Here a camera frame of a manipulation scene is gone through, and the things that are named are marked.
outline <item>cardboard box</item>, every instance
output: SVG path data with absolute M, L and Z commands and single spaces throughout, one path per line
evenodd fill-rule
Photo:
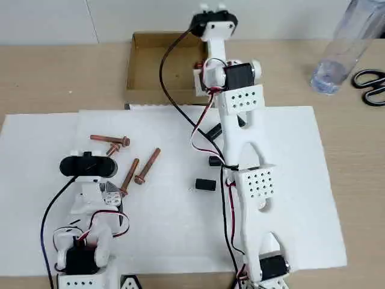
M 181 33 L 134 33 L 128 66 L 126 99 L 130 104 L 169 104 L 159 83 L 159 65 L 167 48 Z M 164 68 L 164 84 L 178 104 L 202 104 L 195 96 L 193 67 L 207 58 L 206 45 L 187 35 L 170 53 Z

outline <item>scissors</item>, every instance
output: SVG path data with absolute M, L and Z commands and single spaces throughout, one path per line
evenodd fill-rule
M 377 78 L 366 82 L 358 82 L 358 78 L 362 75 L 374 75 Z M 372 107 L 382 107 L 383 105 L 385 105 L 385 100 L 375 101 L 372 99 L 373 95 L 379 95 L 380 93 L 385 92 L 384 72 L 376 69 L 361 70 L 351 78 L 351 85 L 353 85 L 357 89 L 365 89 L 368 87 L 373 88 L 372 90 L 369 90 L 362 95 L 362 101 L 367 105 L 370 105 Z

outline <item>bolt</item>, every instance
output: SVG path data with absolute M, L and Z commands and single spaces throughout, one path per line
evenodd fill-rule
M 115 152 L 118 152 L 120 149 L 120 145 L 117 143 L 111 143 L 110 149 L 106 152 L 108 157 L 112 156 Z
M 139 159 L 138 158 L 134 159 L 130 167 L 130 170 L 128 171 L 128 174 L 126 175 L 125 181 L 122 183 L 122 187 L 120 188 L 120 191 L 123 197 L 128 195 L 127 187 L 128 187 L 128 184 L 131 182 L 131 179 L 134 175 L 135 170 L 137 169 L 138 164 L 139 164 Z
M 118 137 L 105 137 L 103 135 L 92 134 L 90 135 L 90 139 L 106 141 L 108 143 L 118 143 L 122 145 L 124 148 L 130 145 L 130 139 L 127 136 L 118 138 Z
M 135 176 L 135 179 L 134 181 L 138 184 L 138 185 L 141 185 L 145 182 L 144 180 L 144 177 L 147 175 L 147 173 L 149 172 L 149 170 L 151 169 L 152 167 L 152 164 L 155 162 L 156 158 L 158 157 L 158 155 L 161 153 L 161 149 L 160 148 L 156 148 L 154 153 L 152 154 L 152 156 L 150 157 L 149 161 L 147 162 L 147 164 L 144 166 L 143 170 L 140 172 L 139 175 L 136 175 Z

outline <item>white paper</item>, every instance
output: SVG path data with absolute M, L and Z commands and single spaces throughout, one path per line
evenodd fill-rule
M 183 109 L 193 120 L 202 111 L 200 107 Z M 312 108 L 268 108 L 264 114 L 271 145 L 268 158 L 280 166 L 285 194 L 295 200 L 288 208 L 290 216 L 282 216 L 290 220 L 284 230 L 293 232 L 292 242 L 298 251 L 293 269 L 344 266 L 345 247 Z M 218 112 L 211 110 L 201 129 L 208 131 L 217 122 Z M 120 170 L 112 182 L 118 186 L 134 158 L 141 160 L 140 171 L 154 148 L 162 149 L 147 182 L 142 186 L 132 182 L 124 201 L 132 227 L 115 247 L 123 273 L 232 270 L 223 237 L 219 182 L 215 193 L 194 189 L 196 178 L 218 181 L 219 169 L 209 167 L 208 155 L 189 146 L 191 128 L 172 107 L 80 112 L 76 147 L 107 148 L 84 137 L 90 134 L 131 138 L 130 147 L 115 157 Z M 211 148 L 198 134 L 196 140 L 198 146 Z M 242 154 L 241 163 L 252 163 L 256 158 L 250 147 Z M 239 237 L 235 244 L 240 247 Z
M 194 120 L 202 110 L 183 109 Z M 285 172 L 282 181 L 287 194 L 307 206 L 301 209 L 306 217 L 296 207 L 290 216 L 293 226 L 288 229 L 297 238 L 301 261 L 296 269 L 345 265 L 345 248 L 312 109 L 269 108 L 266 118 L 273 160 Z M 217 111 L 210 111 L 202 130 L 207 131 L 217 122 Z M 223 237 L 219 183 L 216 192 L 194 189 L 196 178 L 218 180 L 219 169 L 209 167 L 208 156 L 189 146 L 191 128 L 174 108 L 82 111 L 78 117 L 8 116 L 0 137 L 0 229 L 7 236 L 0 239 L 0 258 L 9 261 L 0 264 L 0 275 L 46 274 L 39 230 L 44 209 L 68 180 L 61 176 L 58 165 L 74 149 L 108 149 L 106 143 L 89 140 L 90 134 L 130 137 L 131 145 L 114 157 L 119 170 L 111 181 L 118 186 L 134 158 L 140 159 L 139 172 L 153 150 L 162 149 L 146 183 L 130 183 L 129 195 L 124 199 L 131 229 L 114 240 L 122 273 L 233 270 Z M 198 134 L 196 143 L 211 148 Z M 250 154 L 243 154 L 242 159 L 250 161 Z M 63 225 L 73 194 L 73 190 L 63 194 L 48 217 L 45 240 L 51 265 L 56 257 L 51 233 Z M 235 244 L 240 246 L 238 233 Z
M 5 118 L 0 135 L 0 275 L 45 275 L 40 225 L 51 199 L 68 179 L 60 161 L 72 149 L 77 113 L 18 114 Z M 52 231 L 69 207 L 63 194 L 46 223 L 48 257 L 54 264 Z

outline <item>plastic water bottle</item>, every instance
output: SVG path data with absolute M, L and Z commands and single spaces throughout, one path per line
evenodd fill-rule
M 310 85 L 332 95 L 385 27 L 385 0 L 352 0 L 314 70 Z

